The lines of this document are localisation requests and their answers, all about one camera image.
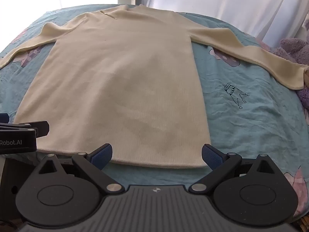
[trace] screw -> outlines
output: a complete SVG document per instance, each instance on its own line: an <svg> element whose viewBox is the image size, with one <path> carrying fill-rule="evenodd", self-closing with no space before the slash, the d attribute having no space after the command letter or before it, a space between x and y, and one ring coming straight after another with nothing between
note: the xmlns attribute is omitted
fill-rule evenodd
<svg viewBox="0 0 309 232"><path fill-rule="evenodd" d="M200 183L197 183L197 184L193 184L191 186L192 190L196 191L196 192L202 192L204 190L206 190L206 185L204 184L200 184Z"/></svg>
<svg viewBox="0 0 309 232"><path fill-rule="evenodd" d="M107 185L106 188L107 188L108 191L117 192L122 188L122 186L117 184L117 183L113 183L113 184Z"/></svg>

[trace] bed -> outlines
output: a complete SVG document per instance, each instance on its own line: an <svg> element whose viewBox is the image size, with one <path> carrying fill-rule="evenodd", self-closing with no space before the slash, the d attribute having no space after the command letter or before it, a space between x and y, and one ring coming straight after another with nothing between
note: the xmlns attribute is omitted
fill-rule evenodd
<svg viewBox="0 0 309 232"><path fill-rule="evenodd" d="M1 53L7 52L39 34L43 25L63 25L75 16L117 5L84 5L45 13L32 23ZM181 13L188 19L210 28L231 29L243 45L260 46L257 40L232 25L207 16ZM18 106L30 83L54 43L18 55L0 70L0 112L14 120ZM279 84L266 70L224 53L192 43L197 71L202 86L211 142L223 153L235 152L243 158L268 154L293 183L297 176L309 179L309 144L307 112L295 91ZM44 153L5 155L37 165ZM186 187L208 174L208 167L198 169L159 169L109 163L103 171L127 187L129 184L172 185ZM302 213L309 211L306 204Z"/></svg>

